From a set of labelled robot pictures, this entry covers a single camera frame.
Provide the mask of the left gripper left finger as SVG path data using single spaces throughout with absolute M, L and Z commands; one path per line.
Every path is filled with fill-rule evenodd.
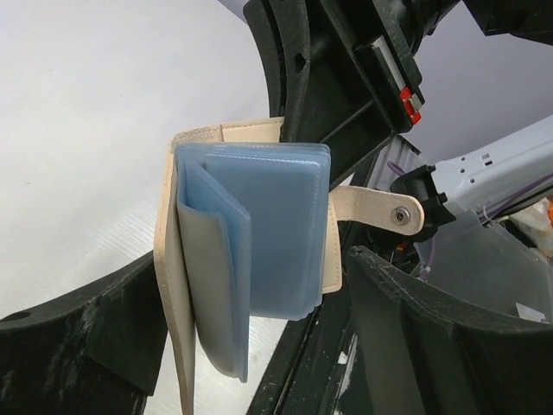
M 167 325 L 153 259 L 1 321 L 3 414 L 142 414 Z

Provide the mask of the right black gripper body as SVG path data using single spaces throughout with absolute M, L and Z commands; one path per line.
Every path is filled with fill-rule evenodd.
M 308 1 L 302 139 L 381 143 L 421 118 L 422 76 L 402 22 L 405 1 Z

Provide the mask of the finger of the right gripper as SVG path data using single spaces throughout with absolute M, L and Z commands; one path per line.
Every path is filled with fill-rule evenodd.
M 249 1 L 270 115 L 284 142 L 381 143 L 396 132 L 394 86 L 372 49 L 370 1 Z

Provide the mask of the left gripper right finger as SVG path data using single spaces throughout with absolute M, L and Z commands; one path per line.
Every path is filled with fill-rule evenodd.
M 549 324 L 462 301 L 363 246 L 346 279 L 375 413 L 551 413 Z

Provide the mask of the beige card holder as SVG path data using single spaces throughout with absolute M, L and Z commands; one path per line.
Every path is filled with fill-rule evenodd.
M 341 288 L 340 222 L 407 236 L 423 227 L 411 196 L 332 188 L 329 148 L 284 144 L 282 125 L 215 124 L 168 145 L 154 263 L 185 414 L 197 346 L 246 381 L 252 316 L 298 320 Z

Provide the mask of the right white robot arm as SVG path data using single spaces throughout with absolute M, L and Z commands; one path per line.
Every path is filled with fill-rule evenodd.
M 250 1 L 243 13 L 264 67 L 270 114 L 285 143 L 326 144 L 330 182 L 422 117 L 415 54 L 451 1 Z M 481 222 L 512 214 L 552 188 L 552 121 L 546 118 L 464 156 L 424 165 L 391 189 L 419 200 L 433 237 L 464 211 Z

